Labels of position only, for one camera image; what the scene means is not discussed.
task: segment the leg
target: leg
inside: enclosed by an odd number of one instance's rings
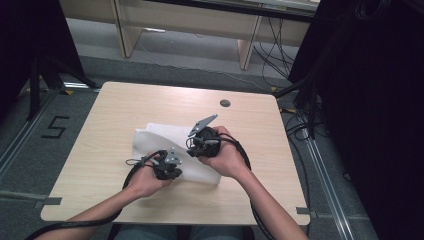
[[[121,226],[115,239],[122,240],[172,240],[177,239],[175,225],[133,225]]]
[[[243,228],[240,226],[193,226],[190,240],[240,240]]]

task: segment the floor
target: floor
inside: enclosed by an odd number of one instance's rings
[[[256,52],[252,54],[249,68],[241,70],[237,41],[234,39],[169,31],[146,31],[142,33],[132,56],[123,59],[114,25],[73,19],[68,19],[68,25],[87,76],[98,83],[115,80],[268,94],[274,89],[290,85],[290,82],[284,80],[274,69],[264,65],[264,61]],[[260,49],[259,43],[255,43],[255,46],[263,55],[271,52],[276,56],[279,53],[272,44],[262,44],[265,51]],[[283,49],[295,59],[298,48],[284,46]],[[68,76],[64,76],[64,79],[73,81]],[[49,91],[42,93],[43,98],[48,99],[49,94]],[[40,208],[34,199],[49,194],[96,96],[97,93],[90,91],[75,91],[72,96],[58,95],[51,100],[45,110],[45,116],[38,126],[35,126],[14,163],[4,176],[0,176],[0,239],[23,238],[31,231],[46,225],[39,218]],[[296,92],[293,92],[278,99],[278,105],[280,108],[293,108],[292,101],[295,96]],[[14,136],[25,124],[28,102],[28,93],[24,91],[14,110],[0,123],[1,153],[7,150]],[[52,145],[48,140],[39,137],[46,134],[46,127],[43,126],[48,126],[54,116],[67,114],[72,115],[75,121],[66,130],[69,134],[60,142]],[[281,116],[286,129],[300,124],[296,115],[282,113]],[[331,133],[326,131],[325,125],[319,125],[315,130],[322,162],[352,234],[348,234],[348,237],[341,234],[342,230],[336,224],[316,163],[311,157],[308,145],[302,140],[302,131],[297,131],[290,135],[291,147],[299,180],[311,211],[311,224],[303,229],[310,239],[378,239],[354,187],[344,176],[343,164],[331,142]],[[22,170],[33,165],[34,171]],[[45,172],[41,170],[45,167],[41,166],[51,168],[49,172]],[[38,178],[42,179],[39,184],[35,181]],[[26,198],[10,198],[4,195],[4,191],[29,195],[26,195]],[[109,230],[110,225],[102,227],[93,239],[105,239]],[[257,228],[254,228],[254,231],[256,239],[265,239]]]

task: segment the wooden desk panel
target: wooden desk panel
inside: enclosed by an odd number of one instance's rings
[[[220,101],[231,106],[224,108]],[[193,126],[218,114],[249,155],[253,171],[300,225],[308,215],[280,113],[271,95],[108,82],[104,84],[50,194],[62,197],[45,206],[44,220],[66,220],[118,192],[130,167],[135,128],[148,122]],[[174,181],[155,195],[135,201],[117,222],[163,224],[256,224],[249,199],[233,179],[219,185]]]

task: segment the black stand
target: black stand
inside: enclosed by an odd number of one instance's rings
[[[351,33],[355,30],[357,20],[355,18],[355,10],[362,0],[353,0],[350,2],[345,16],[341,20],[337,29],[334,31],[329,41],[325,45],[321,54],[318,56],[317,61],[312,66],[312,69],[305,78],[294,83],[292,86],[274,93],[275,98],[280,98],[294,90],[299,89],[294,103],[298,109],[305,108],[306,104],[309,105],[309,115],[307,121],[307,129],[309,137],[315,139],[314,134],[314,121],[315,112],[317,107],[317,85],[320,83],[325,75],[331,69],[331,66],[336,61],[342,48],[347,42]]]
[[[99,88],[95,82],[88,79],[86,76],[79,74],[65,63],[49,56],[35,57],[31,62],[31,75],[30,75],[30,112],[27,120],[32,118],[38,113],[40,108],[40,80],[41,75],[50,89],[62,89],[63,82],[59,76],[59,71],[65,72],[86,84],[91,88]]]

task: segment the person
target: person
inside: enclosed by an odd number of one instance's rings
[[[218,134],[227,134],[231,136],[230,132],[223,126],[215,127],[214,129],[218,131]],[[236,150],[233,144],[221,141],[221,148],[216,157],[199,157],[198,159],[203,164],[215,169],[222,176],[235,179],[242,186],[249,196],[258,215],[261,217],[264,225],[275,239],[307,239],[305,233],[299,225],[297,225],[294,219],[272,197],[272,195],[256,178],[255,174],[246,166],[243,157]],[[132,176],[125,189],[94,207],[72,217],[68,221],[90,221],[109,217],[131,202],[139,198],[149,197],[160,189],[169,186],[171,183],[172,180],[156,179],[152,168],[141,168]],[[127,228],[124,228],[118,233],[118,239],[126,239],[126,234],[134,234],[134,231],[139,231],[139,234],[144,236],[143,239],[146,239],[145,237],[147,236],[150,236],[151,239],[154,239],[155,237],[159,237],[160,239],[160,236],[154,236],[154,231],[144,233],[143,231],[145,229],[137,228],[137,226],[143,225],[126,226]],[[215,229],[213,229],[213,231],[207,231],[208,234],[222,234],[222,232],[219,231],[220,227],[215,226],[214,228]],[[229,229],[229,231],[228,229],[224,230],[224,232],[229,233],[228,238],[224,238],[221,235],[219,239],[241,239],[238,233],[235,233],[237,231],[232,231],[234,229],[235,228]],[[88,239],[95,233],[96,230],[97,227],[60,229],[47,232],[37,239]],[[199,235],[202,235],[202,229],[197,231],[199,231]]]

